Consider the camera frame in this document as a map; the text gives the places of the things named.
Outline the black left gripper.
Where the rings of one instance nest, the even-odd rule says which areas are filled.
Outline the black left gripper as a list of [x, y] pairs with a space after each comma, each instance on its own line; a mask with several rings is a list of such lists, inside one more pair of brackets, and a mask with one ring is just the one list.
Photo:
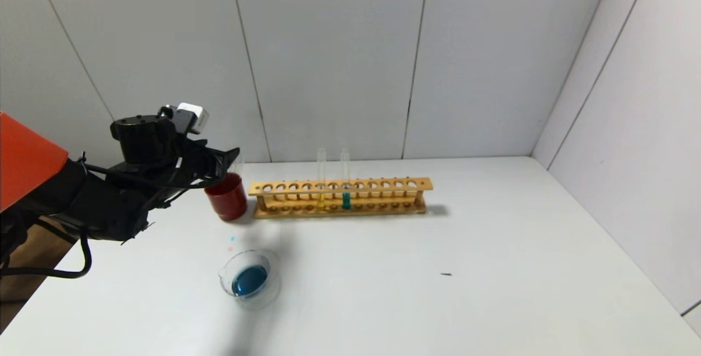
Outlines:
[[187, 140], [175, 172], [176, 188], [209, 188], [228, 173], [240, 172], [240, 148], [220, 151], [208, 140]]

